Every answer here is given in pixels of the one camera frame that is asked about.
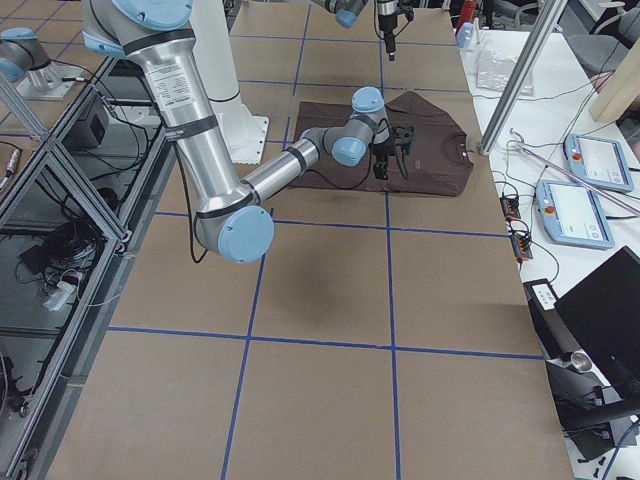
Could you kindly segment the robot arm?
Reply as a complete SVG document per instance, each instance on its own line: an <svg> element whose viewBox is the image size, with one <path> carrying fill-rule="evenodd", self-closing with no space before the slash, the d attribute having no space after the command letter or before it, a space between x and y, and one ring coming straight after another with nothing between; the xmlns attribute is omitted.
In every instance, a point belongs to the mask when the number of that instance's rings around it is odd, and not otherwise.
<svg viewBox="0 0 640 480"><path fill-rule="evenodd" d="M332 14L337 23L345 29L351 28L367 5L362 0L313 0L313 3ZM400 2L383 0L374 2L374 33L384 42L388 59L396 59L396 33Z"/></svg>
<svg viewBox="0 0 640 480"><path fill-rule="evenodd" d="M192 6L190 1L85 1L84 41L96 53L141 67L166 138L186 161L198 195L195 238L228 261L251 263L267 252L274 237L262 202L322 155L357 165L368 148L390 140L390 124L380 91L363 87L352 97L345 125L310 128L277 157L239 178L196 64Z"/></svg>

